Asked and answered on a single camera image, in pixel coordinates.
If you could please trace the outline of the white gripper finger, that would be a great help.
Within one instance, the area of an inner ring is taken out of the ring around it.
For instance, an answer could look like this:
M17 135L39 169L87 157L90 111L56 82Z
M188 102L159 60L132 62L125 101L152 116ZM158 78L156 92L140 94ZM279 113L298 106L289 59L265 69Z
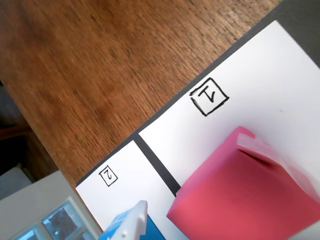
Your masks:
M146 234L148 203L140 200L133 208L117 215L98 240L139 240Z

